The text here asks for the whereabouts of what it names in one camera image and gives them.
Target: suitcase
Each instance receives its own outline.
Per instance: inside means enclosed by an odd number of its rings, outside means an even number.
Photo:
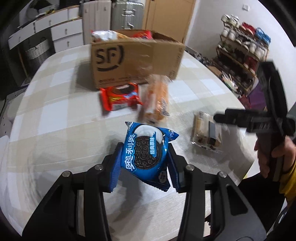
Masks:
[[[112,3],[111,30],[142,29],[144,5],[131,1]]]
[[[97,0],[83,3],[84,44],[90,44],[91,32],[110,30],[111,0]]]

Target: person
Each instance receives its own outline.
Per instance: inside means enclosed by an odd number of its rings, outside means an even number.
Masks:
[[[285,240],[284,236],[289,237],[290,233],[292,235],[296,224],[296,145],[287,136],[271,153],[274,158],[284,156],[283,173],[279,182],[267,179],[269,160],[261,151],[258,141],[254,150],[257,151],[260,173],[243,179],[238,187],[257,213],[266,232],[278,217],[284,200],[287,200],[287,214],[266,239]]]

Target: black label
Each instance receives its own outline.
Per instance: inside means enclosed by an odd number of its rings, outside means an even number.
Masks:
[[[96,56],[97,70],[100,72],[110,71],[120,66],[124,58],[124,48],[122,45],[107,49],[97,49]]]

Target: black pants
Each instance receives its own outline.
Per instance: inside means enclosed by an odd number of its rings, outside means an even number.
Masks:
[[[279,183],[265,179],[258,173],[243,179],[238,187],[268,232],[279,215],[285,200],[284,195],[279,193]]]

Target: metal screw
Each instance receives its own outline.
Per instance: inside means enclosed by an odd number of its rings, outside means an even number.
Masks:
[[[94,166],[94,168],[96,170],[98,170],[98,171],[101,171],[101,170],[103,170],[103,165],[102,164],[97,164],[97,165]]]
[[[188,171],[193,171],[194,170],[194,165],[189,164],[189,165],[186,166],[186,169]]]
[[[219,172],[219,176],[222,178],[226,178],[227,174],[225,172]]]
[[[64,171],[64,172],[62,173],[63,177],[69,177],[70,174],[71,174],[71,173],[70,173],[69,171]]]

